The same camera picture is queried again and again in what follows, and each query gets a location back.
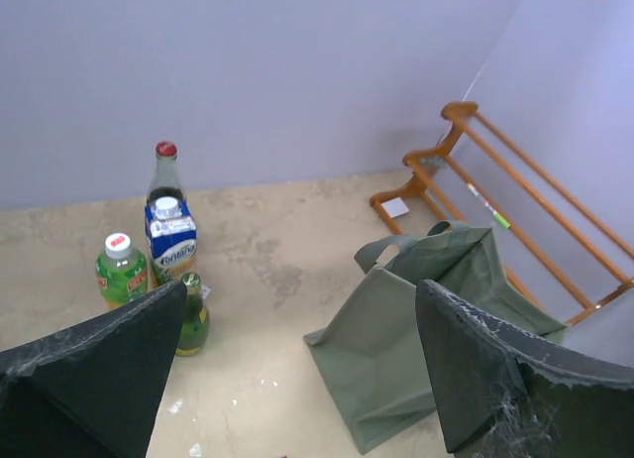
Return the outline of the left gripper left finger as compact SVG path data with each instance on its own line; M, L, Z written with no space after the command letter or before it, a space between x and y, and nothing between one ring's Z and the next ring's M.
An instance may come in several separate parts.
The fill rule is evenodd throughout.
M185 301L171 282L2 352L2 456L145 456Z

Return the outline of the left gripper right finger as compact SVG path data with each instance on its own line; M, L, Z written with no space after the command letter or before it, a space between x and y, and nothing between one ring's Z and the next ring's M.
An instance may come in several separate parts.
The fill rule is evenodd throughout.
M630 457L633 371L567 349L429 280L416 319L456 457Z

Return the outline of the green beer bottle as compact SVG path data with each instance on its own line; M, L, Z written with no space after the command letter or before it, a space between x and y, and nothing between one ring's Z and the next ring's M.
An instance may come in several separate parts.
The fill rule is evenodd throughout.
M180 338L175 351L179 357L197 354L205 345L210 328L210 318L207 306L202 297L202 281L193 272L185 273L182 282L187 289L185 313Z

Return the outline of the green orange juice bottle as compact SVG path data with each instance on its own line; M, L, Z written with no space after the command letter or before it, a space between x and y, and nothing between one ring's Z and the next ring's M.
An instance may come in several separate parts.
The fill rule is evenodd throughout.
M110 234L95 262L99 290L109 310L145 295L149 290L148 262L125 233Z

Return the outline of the green canvas bag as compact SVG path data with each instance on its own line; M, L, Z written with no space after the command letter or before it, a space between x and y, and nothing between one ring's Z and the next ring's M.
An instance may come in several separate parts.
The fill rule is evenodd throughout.
M355 261L363 280L331 322L304 340L362 454L436 409L415 317L419 282L432 280L553 342L568 329L511 284L490 227L440 221L424 237L369 242Z

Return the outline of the blue juice carton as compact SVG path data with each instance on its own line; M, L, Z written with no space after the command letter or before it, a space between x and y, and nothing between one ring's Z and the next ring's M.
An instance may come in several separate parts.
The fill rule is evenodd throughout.
M197 273L198 230L187 202L159 197L145 207L145 220L154 286Z

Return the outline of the glass cola bottle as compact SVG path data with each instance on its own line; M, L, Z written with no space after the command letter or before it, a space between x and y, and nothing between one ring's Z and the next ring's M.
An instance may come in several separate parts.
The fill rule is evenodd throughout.
M184 201L186 195L178 174L176 144L171 141L159 142L155 152L155 173L146 197L146 204L166 196Z

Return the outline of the green marker on shelf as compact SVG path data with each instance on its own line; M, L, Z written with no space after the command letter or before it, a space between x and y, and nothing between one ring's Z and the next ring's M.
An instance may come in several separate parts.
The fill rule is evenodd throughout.
M479 190L472 184L467 184L468 190L472 193L472 195L480 201L480 203L489 211L492 217L499 223L499 225L504 229L509 229L511 227L510 222L499 213L493 205L482 195Z

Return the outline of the white red small box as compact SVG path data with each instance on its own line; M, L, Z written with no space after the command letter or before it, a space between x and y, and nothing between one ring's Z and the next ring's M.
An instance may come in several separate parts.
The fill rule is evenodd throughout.
M409 212L407 204L400 196L386 200L380 205L391 219L403 216Z

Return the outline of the grey metal clip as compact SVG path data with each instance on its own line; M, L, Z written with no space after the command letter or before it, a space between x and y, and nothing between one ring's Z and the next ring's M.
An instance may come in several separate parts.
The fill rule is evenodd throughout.
M433 157L422 158L421 164L426 167L440 169L445 165L445 160L442 157L433 156Z

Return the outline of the orange wooden shelf rack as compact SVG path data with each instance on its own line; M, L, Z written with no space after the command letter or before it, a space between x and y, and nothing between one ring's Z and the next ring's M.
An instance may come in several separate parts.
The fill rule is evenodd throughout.
M489 121L473 101L441 111L447 134L402 159L403 186L378 192L370 206L393 233L402 233L381 203L420 200L440 220L489 224L510 282L531 302L578 324L633 290L633 248L551 173ZM421 164L439 156L440 169ZM502 228L468 190L472 183L511 224Z

